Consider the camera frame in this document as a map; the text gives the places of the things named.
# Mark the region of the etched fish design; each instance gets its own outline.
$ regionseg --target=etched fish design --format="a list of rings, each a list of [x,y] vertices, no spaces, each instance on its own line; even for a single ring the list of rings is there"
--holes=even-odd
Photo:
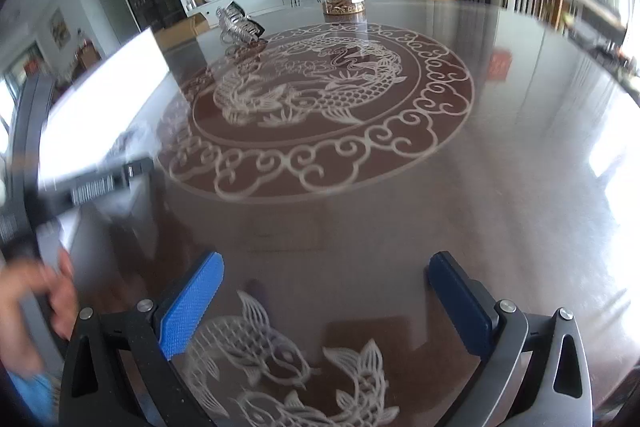
[[[202,323],[187,346],[188,359],[197,361],[200,368],[204,366],[217,380],[220,370],[215,360],[225,357],[244,371],[252,387],[263,375],[282,385],[304,387],[313,370],[296,344],[271,328],[260,302],[242,291],[238,296],[242,316],[215,317]],[[271,367],[277,368],[278,375],[271,372]]]
[[[295,60],[295,55],[310,50],[330,60]],[[268,62],[275,74],[262,71]],[[298,124],[312,112],[337,123],[355,124],[361,121],[351,109],[404,81],[401,71],[399,55],[380,42],[321,34],[266,50],[252,58],[250,68],[238,66],[228,71],[212,88],[213,99],[225,120],[235,125],[246,125],[259,113],[265,114],[260,126]],[[274,79],[293,73],[300,80],[265,88]]]
[[[378,427],[398,416],[398,407],[385,409],[388,383],[382,366],[382,354],[371,339],[358,353],[351,349],[323,349],[324,356],[353,380],[353,395],[336,391],[341,412],[326,416],[305,406],[296,391],[284,403],[265,393],[244,391],[236,402],[252,427]]]

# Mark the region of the metal decorative object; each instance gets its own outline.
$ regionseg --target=metal decorative object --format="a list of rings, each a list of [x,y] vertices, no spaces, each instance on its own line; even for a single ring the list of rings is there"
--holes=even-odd
[[[239,4],[232,2],[226,8],[219,7],[216,15],[220,21],[220,40],[225,44],[250,44],[260,39],[264,28],[249,19]]]

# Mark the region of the black gripper frame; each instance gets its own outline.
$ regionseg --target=black gripper frame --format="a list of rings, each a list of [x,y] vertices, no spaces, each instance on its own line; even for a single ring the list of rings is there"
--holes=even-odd
[[[119,350],[130,351],[166,427],[214,427],[159,345],[162,318],[209,256],[153,303],[149,311],[91,313],[76,320],[60,390],[61,427],[151,427],[136,399]]]
[[[488,425],[520,355],[531,352],[524,379],[502,427],[591,427],[591,388],[584,348],[573,315],[523,313],[496,301],[447,251],[426,269],[466,349],[480,363],[436,427]]]

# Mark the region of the blue gripper pad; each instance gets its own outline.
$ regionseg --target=blue gripper pad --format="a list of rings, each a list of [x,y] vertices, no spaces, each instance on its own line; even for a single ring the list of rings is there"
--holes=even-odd
[[[493,350],[493,330],[478,300],[440,252],[431,257],[427,277],[466,350],[484,360]]]
[[[183,353],[225,272],[219,253],[212,252],[184,286],[160,322],[160,349],[169,360]]]

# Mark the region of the human hand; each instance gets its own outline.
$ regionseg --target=human hand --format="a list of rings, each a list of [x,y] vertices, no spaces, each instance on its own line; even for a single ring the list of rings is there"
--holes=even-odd
[[[73,284],[73,266],[66,250],[58,252],[56,273],[50,266],[30,259],[7,263],[0,269],[0,360],[4,367],[23,378],[44,370],[44,364],[31,342],[20,299],[33,292],[48,294],[53,314],[51,326],[69,339],[78,316],[78,296]]]

